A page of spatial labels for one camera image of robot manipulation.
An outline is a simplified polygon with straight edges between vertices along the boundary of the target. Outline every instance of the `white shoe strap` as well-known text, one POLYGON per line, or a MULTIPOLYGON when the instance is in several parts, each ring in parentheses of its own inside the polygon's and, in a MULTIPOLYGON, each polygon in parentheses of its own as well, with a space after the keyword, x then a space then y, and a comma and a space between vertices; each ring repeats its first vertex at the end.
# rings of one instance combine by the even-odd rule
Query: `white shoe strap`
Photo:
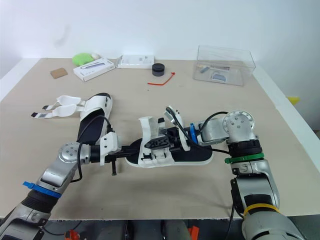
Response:
POLYGON ((111 109, 112 109, 112 99, 107 98, 105 96, 93 96, 88 99, 84 105, 84 111, 80 113, 80 121, 82 121, 86 116, 97 109, 104 109, 106 111, 105 117, 109 118, 111 109))
POLYGON ((83 106, 77 106, 76 104, 70 105, 63 105, 58 106, 52 112, 48 113, 41 113, 41 112, 34 112, 31 116, 36 119, 50 119, 53 117, 69 117, 75 112, 83 112, 85 108, 83 106))
POLYGON ((86 101, 81 100, 80 97, 61 95, 56 99, 55 104, 43 106, 42 109, 52 110, 58 106, 65 106, 65 105, 71 105, 71 104, 84 106, 86 104, 86 101))

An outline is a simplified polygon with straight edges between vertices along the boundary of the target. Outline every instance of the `green sponge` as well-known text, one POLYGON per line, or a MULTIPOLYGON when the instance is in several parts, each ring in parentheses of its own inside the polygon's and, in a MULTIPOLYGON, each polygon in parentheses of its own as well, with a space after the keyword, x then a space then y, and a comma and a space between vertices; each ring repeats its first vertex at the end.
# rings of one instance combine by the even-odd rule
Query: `green sponge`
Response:
POLYGON ((90 53, 79 53, 72 58, 72 62, 76 66, 82 66, 94 60, 90 53))

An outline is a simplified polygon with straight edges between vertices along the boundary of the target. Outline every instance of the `blue cable tie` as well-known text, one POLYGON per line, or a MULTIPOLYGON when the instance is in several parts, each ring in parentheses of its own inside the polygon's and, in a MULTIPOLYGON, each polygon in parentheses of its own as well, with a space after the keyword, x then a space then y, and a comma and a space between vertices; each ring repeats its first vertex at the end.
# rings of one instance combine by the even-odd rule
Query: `blue cable tie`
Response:
POLYGON ((191 134, 192 141, 194 141, 196 144, 198 144, 196 129, 195 129, 195 125, 193 123, 190 123, 190 134, 191 134))
POLYGON ((38 191, 40 193, 55 197, 57 199, 59 199, 62 196, 61 193, 58 193, 58 192, 55 192, 55 191, 51 191, 51 190, 46 189, 46 188, 44 188, 42 186, 34 184, 33 182, 25 181, 22 185, 26 186, 28 189, 34 189, 34 190, 36 190, 36 191, 38 191))

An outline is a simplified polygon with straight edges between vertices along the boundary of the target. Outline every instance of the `red wire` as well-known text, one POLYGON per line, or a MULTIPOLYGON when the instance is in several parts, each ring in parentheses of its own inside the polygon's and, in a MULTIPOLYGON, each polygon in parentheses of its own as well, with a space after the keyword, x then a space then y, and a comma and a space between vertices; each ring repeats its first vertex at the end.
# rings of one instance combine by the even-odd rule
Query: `red wire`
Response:
POLYGON ((156 85, 156 86, 163 86, 165 85, 167 82, 170 81, 170 79, 172 79, 172 77, 176 74, 175 72, 171 73, 171 77, 169 77, 169 79, 167 81, 165 81, 164 83, 152 83, 152 82, 148 82, 149 85, 156 85))

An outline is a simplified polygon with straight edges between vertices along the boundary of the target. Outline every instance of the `clear plastic box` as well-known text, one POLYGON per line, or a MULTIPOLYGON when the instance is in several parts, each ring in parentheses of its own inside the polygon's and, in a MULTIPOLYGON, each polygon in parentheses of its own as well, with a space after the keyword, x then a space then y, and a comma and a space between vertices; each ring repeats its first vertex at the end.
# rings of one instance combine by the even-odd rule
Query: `clear plastic box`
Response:
POLYGON ((243 86, 255 68, 249 51, 200 45, 193 79, 243 86))

